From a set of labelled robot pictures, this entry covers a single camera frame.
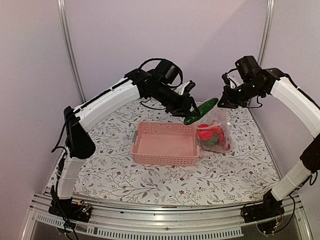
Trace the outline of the clear zip top bag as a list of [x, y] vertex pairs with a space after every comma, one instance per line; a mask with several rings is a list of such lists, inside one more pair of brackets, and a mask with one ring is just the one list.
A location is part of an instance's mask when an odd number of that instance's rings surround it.
[[226, 153], [232, 145], [227, 110], [218, 107], [221, 97], [221, 93], [216, 94], [198, 104], [201, 118], [194, 123], [201, 148], [216, 153]]

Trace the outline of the orange red pepper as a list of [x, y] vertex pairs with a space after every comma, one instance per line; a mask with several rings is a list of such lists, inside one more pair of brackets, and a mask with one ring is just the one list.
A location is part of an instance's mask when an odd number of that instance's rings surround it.
[[208, 124], [200, 124], [196, 129], [196, 134], [202, 141], [208, 141], [214, 136], [213, 129]]

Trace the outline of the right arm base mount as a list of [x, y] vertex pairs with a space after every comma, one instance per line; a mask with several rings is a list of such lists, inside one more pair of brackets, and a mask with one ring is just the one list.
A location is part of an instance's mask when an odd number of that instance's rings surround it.
[[269, 218], [274, 218], [283, 215], [285, 210], [282, 205], [276, 208], [264, 208], [263, 203], [259, 204], [245, 204], [241, 210], [240, 215], [244, 219], [245, 223], [251, 223], [256, 221], [261, 221]]

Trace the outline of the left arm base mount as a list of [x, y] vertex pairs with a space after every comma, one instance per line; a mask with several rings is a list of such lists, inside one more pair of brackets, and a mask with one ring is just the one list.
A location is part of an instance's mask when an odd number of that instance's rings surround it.
[[52, 200], [48, 212], [69, 220], [88, 223], [92, 215], [92, 206], [83, 201], [72, 202], [72, 199]]

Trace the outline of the green cucumber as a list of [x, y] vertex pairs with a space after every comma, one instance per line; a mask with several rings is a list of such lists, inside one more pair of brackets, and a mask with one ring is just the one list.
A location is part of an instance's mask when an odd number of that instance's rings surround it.
[[183, 123], [188, 126], [199, 121], [201, 118], [203, 118], [208, 112], [210, 112], [214, 108], [214, 106], [218, 103], [218, 101], [219, 99], [214, 97], [201, 103], [197, 107], [199, 114], [197, 116], [185, 117]]

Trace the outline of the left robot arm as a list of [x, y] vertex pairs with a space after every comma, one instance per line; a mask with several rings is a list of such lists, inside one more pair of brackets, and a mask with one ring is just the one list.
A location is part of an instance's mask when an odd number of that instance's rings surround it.
[[199, 116], [200, 111], [190, 95], [195, 83], [191, 80], [180, 86], [170, 86], [177, 76], [182, 76], [179, 68], [167, 72], [151, 69], [144, 71], [136, 68], [124, 75], [115, 85], [91, 100], [75, 108], [66, 107], [63, 111], [66, 133], [66, 159], [58, 172], [55, 193], [58, 200], [55, 209], [63, 216], [74, 213], [72, 198], [73, 187], [83, 163], [96, 151], [96, 145], [89, 131], [102, 119], [123, 105], [141, 98], [153, 98], [165, 107], [165, 112], [174, 117]]

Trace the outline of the red lychee bunch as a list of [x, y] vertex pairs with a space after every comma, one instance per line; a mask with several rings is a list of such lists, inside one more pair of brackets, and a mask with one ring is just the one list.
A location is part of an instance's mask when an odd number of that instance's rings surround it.
[[218, 135], [219, 137], [219, 143], [215, 146], [213, 146], [213, 150], [218, 153], [223, 153], [227, 152], [231, 148], [230, 144], [230, 138], [229, 136], [225, 133], [222, 127], [220, 126], [214, 126], [212, 128], [213, 133]]

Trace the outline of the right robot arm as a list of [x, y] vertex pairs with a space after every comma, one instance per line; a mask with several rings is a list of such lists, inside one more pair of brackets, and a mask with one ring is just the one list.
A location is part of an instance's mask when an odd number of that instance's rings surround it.
[[217, 104], [219, 108], [244, 108], [254, 97], [271, 95], [294, 113], [313, 138], [292, 169], [263, 195], [262, 203], [242, 208], [246, 222], [281, 215], [284, 213], [283, 199], [320, 169], [320, 108], [293, 84], [287, 73], [277, 68], [247, 71], [242, 74], [243, 84], [239, 86], [228, 73], [221, 77], [225, 86]]

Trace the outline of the green avocado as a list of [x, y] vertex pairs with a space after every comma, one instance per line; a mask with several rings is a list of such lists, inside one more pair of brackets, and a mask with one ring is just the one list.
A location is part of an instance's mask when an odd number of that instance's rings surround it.
[[219, 143], [219, 137], [217, 134], [214, 134], [209, 140], [202, 140], [201, 144], [207, 147], [213, 147]]

